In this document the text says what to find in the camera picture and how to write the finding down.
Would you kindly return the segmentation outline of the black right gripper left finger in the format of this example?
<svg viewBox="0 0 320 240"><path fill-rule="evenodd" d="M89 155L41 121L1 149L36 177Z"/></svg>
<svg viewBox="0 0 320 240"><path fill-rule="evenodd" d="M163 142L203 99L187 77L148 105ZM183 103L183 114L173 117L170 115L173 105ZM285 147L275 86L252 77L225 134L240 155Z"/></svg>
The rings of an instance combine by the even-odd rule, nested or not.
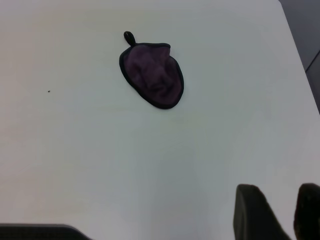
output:
<svg viewBox="0 0 320 240"><path fill-rule="evenodd" d="M233 215L236 240L289 240L261 190L250 184L236 188Z"/></svg>

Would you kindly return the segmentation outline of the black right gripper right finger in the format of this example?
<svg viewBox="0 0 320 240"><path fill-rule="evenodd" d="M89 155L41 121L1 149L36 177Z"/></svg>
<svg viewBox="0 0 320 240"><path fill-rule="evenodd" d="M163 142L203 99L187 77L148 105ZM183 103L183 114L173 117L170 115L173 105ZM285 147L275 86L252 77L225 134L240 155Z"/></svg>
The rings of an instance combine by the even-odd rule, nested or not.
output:
<svg viewBox="0 0 320 240"><path fill-rule="evenodd" d="M300 186L293 222L297 240L320 239L320 186L304 183Z"/></svg>

